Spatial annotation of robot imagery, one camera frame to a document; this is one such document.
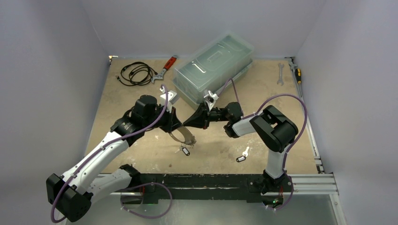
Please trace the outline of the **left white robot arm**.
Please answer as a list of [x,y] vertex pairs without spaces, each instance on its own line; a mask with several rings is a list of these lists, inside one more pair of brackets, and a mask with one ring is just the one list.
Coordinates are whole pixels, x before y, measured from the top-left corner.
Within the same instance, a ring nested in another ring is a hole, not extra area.
[[103,140],[80,162],[62,175],[51,174],[46,180],[47,198],[52,205],[50,218],[56,219],[59,211],[70,222],[81,219],[91,205],[112,192],[126,189],[136,191],[140,185],[140,173],[130,165],[123,165],[114,173],[98,178],[98,175],[117,156],[127,150],[145,131],[160,128],[166,133],[181,126],[173,103],[177,94],[173,91],[161,95],[161,101],[150,95],[142,95],[135,105],[117,119]]

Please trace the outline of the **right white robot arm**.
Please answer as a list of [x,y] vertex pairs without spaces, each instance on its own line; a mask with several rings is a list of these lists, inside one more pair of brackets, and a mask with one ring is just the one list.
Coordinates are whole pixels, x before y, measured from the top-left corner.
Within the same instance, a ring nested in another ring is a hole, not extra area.
[[207,129],[211,122],[225,121],[223,127],[230,138],[239,138],[256,133],[268,148],[268,162],[264,169],[263,184],[270,191],[281,186],[285,178],[284,155],[299,133],[294,122],[272,105],[261,113],[245,118],[238,102],[228,103],[224,108],[210,109],[201,103],[194,114],[183,125]]

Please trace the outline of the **white oval keyring holder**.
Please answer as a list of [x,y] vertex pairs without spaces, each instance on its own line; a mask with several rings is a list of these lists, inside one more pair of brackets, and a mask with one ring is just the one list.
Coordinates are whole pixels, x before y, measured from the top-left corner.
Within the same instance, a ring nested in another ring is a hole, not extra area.
[[195,136],[189,131],[186,127],[179,127],[175,131],[179,132],[183,136],[183,140],[180,140],[175,137],[175,135],[171,132],[169,136],[176,142],[179,142],[181,145],[179,147],[179,151],[183,152],[184,155],[189,156],[190,152],[187,146],[193,146],[196,143]]

